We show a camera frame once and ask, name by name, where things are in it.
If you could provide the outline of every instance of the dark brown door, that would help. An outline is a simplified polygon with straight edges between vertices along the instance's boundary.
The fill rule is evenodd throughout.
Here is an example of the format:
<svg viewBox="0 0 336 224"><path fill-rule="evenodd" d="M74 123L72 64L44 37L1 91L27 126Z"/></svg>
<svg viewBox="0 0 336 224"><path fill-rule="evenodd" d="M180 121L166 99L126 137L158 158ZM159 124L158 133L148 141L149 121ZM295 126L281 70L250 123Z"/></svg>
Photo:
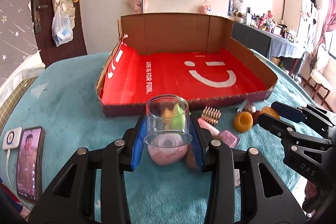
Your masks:
<svg viewBox="0 0 336 224"><path fill-rule="evenodd" d="M34 19L33 6L34 0L31 0L31 11ZM41 50L40 55L46 67L59 60L72 58L81 55L87 55L81 20L80 1L74 3L76 8L75 27L73 29L73 40L56 47L51 35L51 26L53 23L53 3L52 0L39 0L39 5L47 5L45 9L39 9L41 31L36 34L36 44Z"/></svg>

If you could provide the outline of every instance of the silver bolt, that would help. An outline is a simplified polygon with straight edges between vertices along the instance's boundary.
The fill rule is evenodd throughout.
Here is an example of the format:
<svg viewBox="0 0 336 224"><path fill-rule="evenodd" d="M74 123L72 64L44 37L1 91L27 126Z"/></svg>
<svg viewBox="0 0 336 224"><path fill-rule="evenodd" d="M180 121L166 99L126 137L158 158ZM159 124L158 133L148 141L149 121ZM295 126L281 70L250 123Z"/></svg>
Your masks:
<svg viewBox="0 0 336 224"><path fill-rule="evenodd" d="M78 155L84 155L85 153L86 153L86 148L84 148L84 147L77 150Z"/></svg>
<svg viewBox="0 0 336 224"><path fill-rule="evenodd" d="M212 144L213 146L220 146L220 145L221 145L221 141L219 141L219 140L212 140L212 141L211 141L211 144Z"/></svg>
<svg viewBox="0 0 336 224"><path fill-rule="evenodd" d="M257 155L259 153L258 149L256 149L255 147L251 147L249 149L249 152L252 154L252 155Z"/></svg>
<svg viewBox="0 0 336 224"><path fill-rule="evenodd" d="M122 139L118 139L114 142L116 146L123 146L125 144L125 141Z"/></svg>

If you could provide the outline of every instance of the chair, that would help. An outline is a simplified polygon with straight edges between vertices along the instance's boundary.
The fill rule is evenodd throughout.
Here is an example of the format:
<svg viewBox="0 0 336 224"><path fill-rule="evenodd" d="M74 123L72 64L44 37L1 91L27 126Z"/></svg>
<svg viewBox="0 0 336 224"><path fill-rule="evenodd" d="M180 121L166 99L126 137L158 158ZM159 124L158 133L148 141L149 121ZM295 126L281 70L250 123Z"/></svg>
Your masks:
<svg viewBox="0 0 336 224"><path fill-rule="evenodd" d="M326 96L323 98L321 105L323 105L323 103L325 103L327 96L333 90L332 85L322 75L326 66L327 66L327 64L328 64L328 62L329 62L329 53L326 51L325 46L320 44L319 48L318 48L318 51L317 51L316 64L315 64L315 66L313 68L313 71L311 72L310 77L308 78L307 82L303 85L303 87L305 87L311 79L313 79L316 82L316 84L314 86L314 89L313 89L315 91L313 96L312 96L313 100L314 100L317 92L319 92L319 89L321 87L323 87L324 89L326 89L328 91Z"/></svg>

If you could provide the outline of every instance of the white cabinet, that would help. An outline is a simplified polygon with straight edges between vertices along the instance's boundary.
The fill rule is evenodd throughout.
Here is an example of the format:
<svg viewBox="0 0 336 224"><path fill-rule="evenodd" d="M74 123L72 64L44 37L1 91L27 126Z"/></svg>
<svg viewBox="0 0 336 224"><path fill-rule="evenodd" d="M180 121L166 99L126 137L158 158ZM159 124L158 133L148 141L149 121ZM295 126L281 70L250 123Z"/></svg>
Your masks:
<svg viewBox="0 0 336 224"><path fill-rule="evenodd" d="M318 12L310 0L285 0L283 23L297 32L299 43L308 43L315 35L313 19L317 21L317 17Z"/></svg>

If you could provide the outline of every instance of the plastic bag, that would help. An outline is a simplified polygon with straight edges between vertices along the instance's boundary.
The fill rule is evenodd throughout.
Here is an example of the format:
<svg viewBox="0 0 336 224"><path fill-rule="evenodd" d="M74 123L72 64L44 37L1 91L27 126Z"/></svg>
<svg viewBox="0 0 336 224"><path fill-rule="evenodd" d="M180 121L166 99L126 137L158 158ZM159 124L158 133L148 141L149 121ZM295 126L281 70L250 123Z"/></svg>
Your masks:
<svg viewBox="0 0 336 224"><path fill-rule="evenodd" d="M60 6L58 6L55 16L52 20L52 37L56 47L68 43L73 39L73 31L69 17L64 15Z"/></svg>

